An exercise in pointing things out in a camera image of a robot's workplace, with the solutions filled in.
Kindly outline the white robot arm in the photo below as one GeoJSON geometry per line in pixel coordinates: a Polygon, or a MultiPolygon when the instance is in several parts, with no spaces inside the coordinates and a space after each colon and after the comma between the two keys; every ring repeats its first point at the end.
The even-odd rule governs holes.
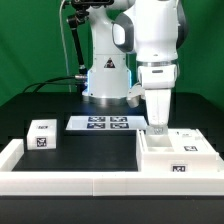
{"type": "Polygon", "coordinates": [[[177,49],[185,38],[181,0],[70,0],[73,34],[89,22],[93,64],[82,68],[85,100],[146,102],[147,133],[168,132],[171,89],[179,75],[177,49]]]}

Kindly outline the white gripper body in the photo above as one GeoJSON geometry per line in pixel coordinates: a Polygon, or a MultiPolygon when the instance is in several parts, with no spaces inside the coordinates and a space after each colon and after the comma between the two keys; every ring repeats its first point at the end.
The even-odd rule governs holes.
{"type": "Polygon", "coordinates": [[[171,90],[178,68],[175,64],[159,67],[138,67],[138,78],[144,90],[150,126],[166,126],[169,120],[171,90]]]}

